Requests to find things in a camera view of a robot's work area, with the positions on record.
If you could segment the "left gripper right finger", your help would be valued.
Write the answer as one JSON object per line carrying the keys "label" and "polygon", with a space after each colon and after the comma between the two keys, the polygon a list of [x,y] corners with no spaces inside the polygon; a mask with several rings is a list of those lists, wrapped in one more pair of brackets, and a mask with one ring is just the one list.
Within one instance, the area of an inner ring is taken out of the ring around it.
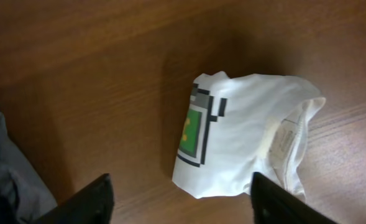
{"label": "left gripper right finger", "polygon": [[259,172],[253,173],[250,198],[255,224],[336,224]]}

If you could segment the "white robot print t-shirt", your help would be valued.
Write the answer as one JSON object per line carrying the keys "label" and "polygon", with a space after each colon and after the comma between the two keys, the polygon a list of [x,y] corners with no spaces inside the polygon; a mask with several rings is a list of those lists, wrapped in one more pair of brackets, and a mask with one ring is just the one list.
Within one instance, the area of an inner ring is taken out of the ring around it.
{"label": "white robot print t-shirt", "polygon": [[259,172],[300,200],[308,124],[326,102],[309,81],[202,74],[193,82],[172,180],[194,198],[249,194]]}

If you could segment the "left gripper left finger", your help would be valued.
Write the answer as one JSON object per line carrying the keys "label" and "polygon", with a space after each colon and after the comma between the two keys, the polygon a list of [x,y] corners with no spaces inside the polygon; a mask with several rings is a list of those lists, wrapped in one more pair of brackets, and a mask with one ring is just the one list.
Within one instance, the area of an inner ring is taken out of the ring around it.
{"label": "left gripper left finger", "polygon": [[113,208],[111,177],[103,174],[35,224],[109,224]]}

